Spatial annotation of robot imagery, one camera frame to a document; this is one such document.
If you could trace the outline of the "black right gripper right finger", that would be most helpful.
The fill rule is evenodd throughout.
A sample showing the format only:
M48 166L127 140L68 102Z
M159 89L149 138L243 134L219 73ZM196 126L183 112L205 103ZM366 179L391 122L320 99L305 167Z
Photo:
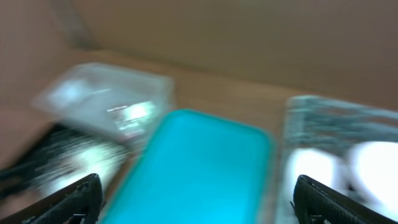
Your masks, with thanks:
M290 204L299 224L397 224L307 175L298 176Z

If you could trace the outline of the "pink plate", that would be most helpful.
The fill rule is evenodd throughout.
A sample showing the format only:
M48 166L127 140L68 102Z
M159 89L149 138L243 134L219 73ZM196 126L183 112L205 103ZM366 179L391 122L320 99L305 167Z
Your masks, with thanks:
M397 143L362 142L347 158L349 179L365 204L397 220Z

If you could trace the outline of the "rice and food waste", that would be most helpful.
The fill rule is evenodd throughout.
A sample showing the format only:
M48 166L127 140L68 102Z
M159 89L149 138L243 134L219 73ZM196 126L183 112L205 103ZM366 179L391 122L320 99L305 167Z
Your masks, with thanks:
M86 177L98 174L104 189L127 159L126 148L111 141L88 140L66 146L35 179L43 196L49 196Z

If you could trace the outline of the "white tissue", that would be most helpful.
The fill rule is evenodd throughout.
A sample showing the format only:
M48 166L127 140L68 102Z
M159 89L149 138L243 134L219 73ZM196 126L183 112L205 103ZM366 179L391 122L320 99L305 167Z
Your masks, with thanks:
M121 105L107 110L120 131L141 132L156 114L156 105L143 101L130 105Z

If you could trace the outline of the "cream paper cup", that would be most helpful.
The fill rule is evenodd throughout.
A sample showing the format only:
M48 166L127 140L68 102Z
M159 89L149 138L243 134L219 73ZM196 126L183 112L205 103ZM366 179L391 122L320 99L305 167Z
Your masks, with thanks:
M285 195L292 197L299 175L307 175L333 189L341 189L340 160L315 148L294 150L287 159L284 174Z

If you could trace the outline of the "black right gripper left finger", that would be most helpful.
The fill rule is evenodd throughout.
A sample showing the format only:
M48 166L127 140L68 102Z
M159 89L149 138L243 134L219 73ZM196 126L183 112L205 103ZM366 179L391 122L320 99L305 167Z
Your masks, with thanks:
M1 224L96 224L104 205L98 174L89 174L48 197L9 215Z

